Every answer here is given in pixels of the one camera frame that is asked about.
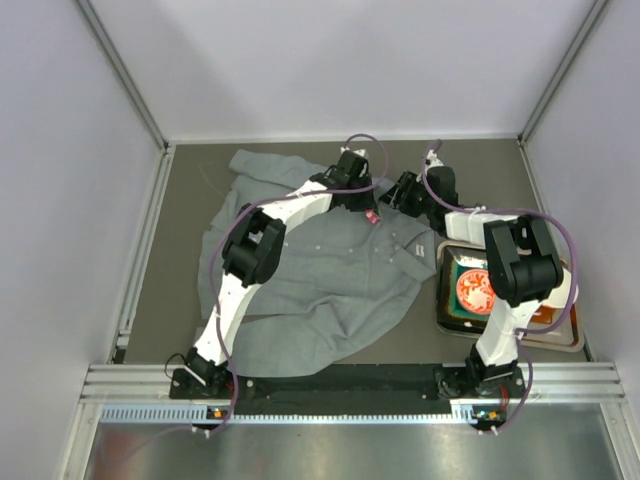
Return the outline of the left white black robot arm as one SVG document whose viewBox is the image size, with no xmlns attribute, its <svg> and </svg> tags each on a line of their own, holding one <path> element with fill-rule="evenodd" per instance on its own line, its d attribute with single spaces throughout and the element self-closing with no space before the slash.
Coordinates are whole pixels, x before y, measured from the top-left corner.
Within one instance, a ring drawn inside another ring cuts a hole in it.
<svg viewBox="0 0 640 480">
<path fill-rule="evenodd" d="M 364 149 L 341 149 L 335 165 L 311 176 L 292 193 L 247 204 L 239 211 L 213 254 L 222 261 L 216 299 L 202 334 L 185 355 L 187 382 L 215 397 L 235 379 L 231 349 L 245 312 L 258 289 L 275 274 L 286 235 L 336 207 L 380 221 Z"/>
</svg>

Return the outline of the grey button-up shirt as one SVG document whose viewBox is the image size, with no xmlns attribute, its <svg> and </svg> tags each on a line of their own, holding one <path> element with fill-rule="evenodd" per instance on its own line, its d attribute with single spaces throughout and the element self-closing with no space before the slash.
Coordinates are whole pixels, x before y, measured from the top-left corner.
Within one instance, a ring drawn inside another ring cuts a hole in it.
<svg viewBox="0 0 640 480">
<path fill-rule="evenodd" d="M 236 178 L 202 238 L 198 293 L 208 323 L 222 277 L 213 258 L 241 208 L 284 197 L 320 165 L 297 156 L 234 154 Z M 285 238 L 279 266 L 251 300 L 231 362 L 245 377 L 312 375 L 373 344 L 394 328 L 436 272 L 433 231 L 388 205 L 373 225 L 361 212 L 334 208 Z"/>
</svg>

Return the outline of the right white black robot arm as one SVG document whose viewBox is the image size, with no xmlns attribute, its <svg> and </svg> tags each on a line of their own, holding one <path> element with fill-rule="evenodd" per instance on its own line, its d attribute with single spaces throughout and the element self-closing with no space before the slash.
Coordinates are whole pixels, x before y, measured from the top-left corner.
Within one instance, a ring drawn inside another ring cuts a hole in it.
<svg viewBox="0 0 640 480">
<path fill-rule="evenodd" d="M 564 283 L 569 287 L 562 306 L 569 309 L 575 300 L 576 283 L 565 272 L 549 231 L 553 220 L 534 210 L 461 206 L 455 174 L 446 166 L 428 166 L 420 175 L 403 173 L 380 200 L 410 217 L 426 216 L 443 238 L 485 252 L 494 304 L 463 372 L 443 368 L 437 373 L 441 395 L 484 396 L 508 386 L 519 373 L 519 348 L 534 313 Z"/>
</svg>

